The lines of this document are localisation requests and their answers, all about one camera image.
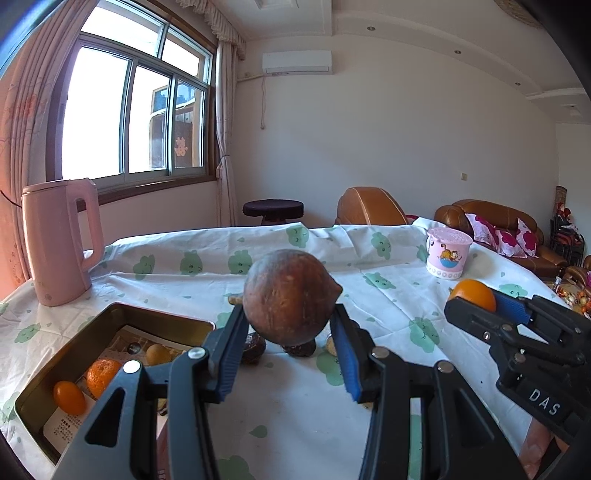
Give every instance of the pink electric kettle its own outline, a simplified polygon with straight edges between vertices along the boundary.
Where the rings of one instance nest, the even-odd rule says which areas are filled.
[[[84,257],[76,200],[86,202],[94,251]],[[90,288],[88,271],[105,253],[99,199],[90,179],[57,180],[22,191],[22,215],[29,265],[39,302],[68,303]]]

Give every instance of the window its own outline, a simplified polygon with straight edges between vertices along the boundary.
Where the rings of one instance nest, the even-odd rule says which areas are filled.
[[[104,191],[205,175],[211,65],[206,47],[164,19],[100,0],[55,93],[54,178],[90,177]]]

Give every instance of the screw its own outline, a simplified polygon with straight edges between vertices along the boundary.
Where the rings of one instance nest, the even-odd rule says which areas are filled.
[[[442,373],[442,374],[450,374],[453,372],[453,365],[448,362],[447,360],[441,360],[438,364],[437,364],[437,369]]]
[[[123,366],[123,371],[126,374],[134,374],[141,368],[141,366],[142,364],[139,363],[137,360],[130,360],[129,362],[126,362]]]
[[[200,358],[203,358],[206,353],[207,352],[205,351],[205,348],[201,348],[200,346],[196,346],[194,348],[191,348],[189,350],[189,352],[187,353],[187,355],[192,360],[199,360]]]
[[[383,347],[383,346],[375,346],[371,350],[371,355],[374,358],[379,358],[379,359],[386,358],[389,354],[390,354],[390,350],[388,350],[386,347]]]

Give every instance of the lid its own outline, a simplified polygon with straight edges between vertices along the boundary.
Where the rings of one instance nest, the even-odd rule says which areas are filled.
[[[470,245],[473,241],[472,237],[467,233],[449,227],[438,226],[430,228],[427,234],[442,243],[450,245]]]
[[[31,192],[40,192],[41,190],[52,189],[56,187],[66,187],[71,181],[80,181],[80,180],[54,180],[54,181],[45,181],[43,183],[36,183],[35,185],[29,185],[28,187],[24,187],[22,190],[22,194],[25,195],[26,193]]]

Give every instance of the orange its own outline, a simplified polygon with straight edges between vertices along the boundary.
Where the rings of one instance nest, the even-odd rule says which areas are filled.
[[[496,310],[495,295],[489,287],[478,280],[472,280],[471,278],[462,280],[456,285],[456,288],[452,290],[448,300],[455,297],[463,298],[489,312],[494,312]]]
[[[90,393],[99,398],[120,368],[121,364],[117,360],[107,358],[93,363],[86,372],[86,386]]]
[[[65,380],[56,383],[53,387],[53,400],[69,415],[82,415],[86,411],[86,399],[75,383]]]

